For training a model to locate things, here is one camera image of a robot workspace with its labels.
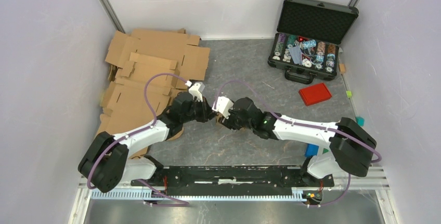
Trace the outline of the brown cardboard box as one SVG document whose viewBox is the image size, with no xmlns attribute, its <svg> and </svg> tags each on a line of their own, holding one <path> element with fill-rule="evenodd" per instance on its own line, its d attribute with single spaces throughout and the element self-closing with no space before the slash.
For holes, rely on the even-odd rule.
<svg viewBox="0 0 441 224">
<path fill-rule="evenodd" d="M 216 122 L 221 124 L 224 127 L 229 127 L 228 118 L 225 118 L 222 114 L 218 114 L 216 117 Z"/>
</svg>

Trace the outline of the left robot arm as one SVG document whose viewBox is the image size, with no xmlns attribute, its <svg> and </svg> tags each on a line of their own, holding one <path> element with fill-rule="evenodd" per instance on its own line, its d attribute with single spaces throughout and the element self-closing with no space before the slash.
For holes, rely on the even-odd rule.
<svg viewBox="0 0 441 224">
<path fill-rule="evenodd" d="M 198 100 L 191 93 L 181 92 L 148 124 L 115 135 L 106 131 L 99 133 L 81 159 L 78 171 L 87 179 L 89 189 L 107 193 L 119 184 L 129 169 L 127 160 L 133 154 L 174 137 L 185 123 L 205 123 L 216 115 L 205 97 Z"/>
</svg>

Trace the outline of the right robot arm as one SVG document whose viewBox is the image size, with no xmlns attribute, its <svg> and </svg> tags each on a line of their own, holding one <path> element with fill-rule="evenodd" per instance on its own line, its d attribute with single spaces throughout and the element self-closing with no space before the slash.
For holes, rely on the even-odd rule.
<svg viewBox="0 0 441 224">
<path fill-rule="evenodd" d="M 301 182 L 315 186 L 322 178 L 337 172 L 365 177 L 374 156 L 377 142 L 353 119 L 337 122 L 299 120 L 271 111 L 263 112 L 248 97 L 232 101 L 218 97 L 213 110 L 219 123 L 233 130 L 249 129 L 262 139 L 293 140 L 323 147 L 327 153 L 310 156 L 300 173 Z"/>
</svg>

